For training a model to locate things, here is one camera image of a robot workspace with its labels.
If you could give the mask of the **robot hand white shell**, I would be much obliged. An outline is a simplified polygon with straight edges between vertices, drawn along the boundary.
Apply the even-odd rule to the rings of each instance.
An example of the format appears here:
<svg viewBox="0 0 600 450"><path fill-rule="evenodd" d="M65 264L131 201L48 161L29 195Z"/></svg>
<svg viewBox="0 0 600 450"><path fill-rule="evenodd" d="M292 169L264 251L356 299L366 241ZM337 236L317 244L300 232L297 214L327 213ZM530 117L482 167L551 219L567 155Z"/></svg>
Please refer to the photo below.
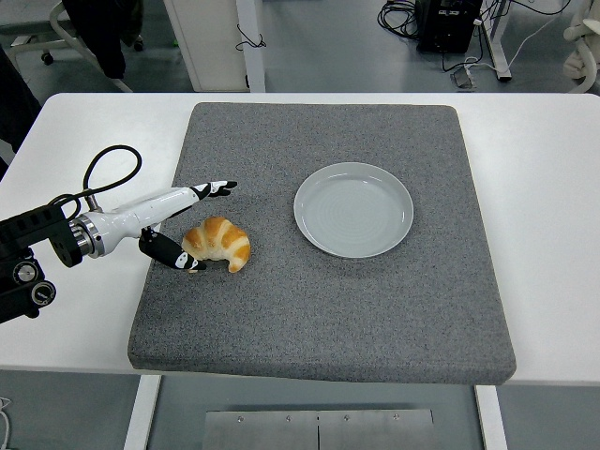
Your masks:
<svg viewBox="0 0 600 450"><path fill-rule="evenodd" d="M89 212L78 218L91 241L89 256L98 258L113 252L125 238L137 238L142 253L173 269L203 270L181 245L153 227L188 210L207 198L227 196L234 181L211 181L192 187L169 187L145 199L124 204L110 212Z"/></svg>

